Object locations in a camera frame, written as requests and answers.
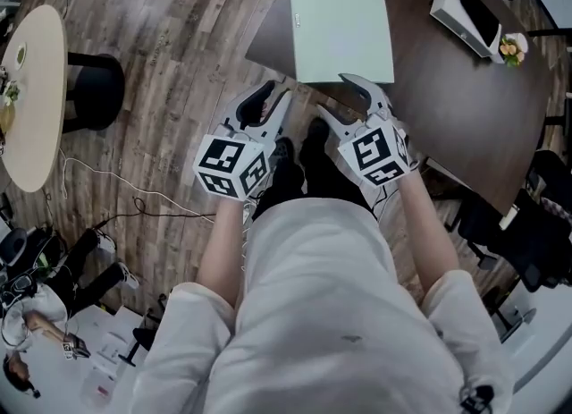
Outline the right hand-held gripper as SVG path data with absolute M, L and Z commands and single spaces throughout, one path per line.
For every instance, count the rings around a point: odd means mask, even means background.
M 381 87 L 352 73 L 340 73 L 341 80 L 350 85 L 366 102 L 366 122 L 356 119 L 344 122 L 325 105 L 317 105 L 320 116 L 342 141 L 338 150 L 353 173 L 375 188 L 412 172 L 406 145 L 406 133 L 392 117 L 390 100 Z

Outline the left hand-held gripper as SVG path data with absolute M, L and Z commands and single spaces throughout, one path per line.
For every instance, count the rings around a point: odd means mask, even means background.
M 292 92 L 285 89 L 263 117 L 266 100 L 275 88 L 267 80 L 237 95 L 225 108 L 223 124 L 206 134 L 198 148 L 193 172 L 207 193 L 247 200 L 270 173 L 282 121 L 289 110 Z

